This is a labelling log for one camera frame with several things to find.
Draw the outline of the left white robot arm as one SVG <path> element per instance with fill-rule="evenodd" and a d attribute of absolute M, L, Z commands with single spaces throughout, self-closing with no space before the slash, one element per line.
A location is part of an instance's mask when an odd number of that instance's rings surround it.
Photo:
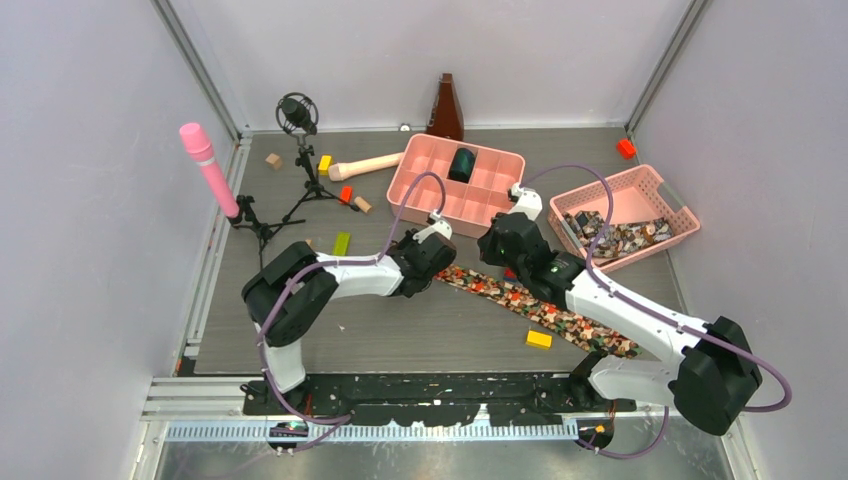
<path fill-rule="evenodd" d="M 456 258 L 440 233 L 408 230 L 383 257 L 332 256 L 304 241 L 287 247 L 243 287 L 241 296 L 260 336 L 268 400 L 280 412 L 298 412 L 307 398 L 301 338 L 333 300 L 374 295 L 410 298 Z"/>

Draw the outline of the floral patterned necktie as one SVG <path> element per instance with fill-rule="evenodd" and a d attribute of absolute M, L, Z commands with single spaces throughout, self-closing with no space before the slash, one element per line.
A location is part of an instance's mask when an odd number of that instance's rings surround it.
<path fill-rule="evenodd" d="M 569 310 L 540 301 L 518 283 L 502 281 L 475 270 L 451 265 L 436 279 L 459 290 L 490 300 L 553 332 L 578 348 L 620 358 L 635 358 L 642 348 L 618 331 Z"/>

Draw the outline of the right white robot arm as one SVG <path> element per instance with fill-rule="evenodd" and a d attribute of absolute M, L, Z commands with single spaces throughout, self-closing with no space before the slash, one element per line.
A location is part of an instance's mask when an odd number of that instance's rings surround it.
<path fill-rule="evenodd" d="M 742 327 L 724 316 L 707 322 L 624 288 L 584 259 L 552 249 L 524 213 L 498 214 L 477 241 L 481 260 L 512 270 L 533 297 L 600 322 L 653 355 L 584 362 L 574 403 L 596 410 L 608 399 L 674 407 L 705 433 L 725 434 L 762 384 Z"/>

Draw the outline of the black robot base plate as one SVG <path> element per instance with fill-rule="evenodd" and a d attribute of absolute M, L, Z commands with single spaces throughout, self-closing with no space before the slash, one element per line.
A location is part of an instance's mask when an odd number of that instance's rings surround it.
<path fill-rule="evenodd" d="M 614 416 L 633 400 L 606 400 L 563 373 L 314 374 L 278 398 L 265 380 L 240 386 L 247 416 L 285 416 L 271 446 L 306 442 L 584 440 L 608 445 Z"/>

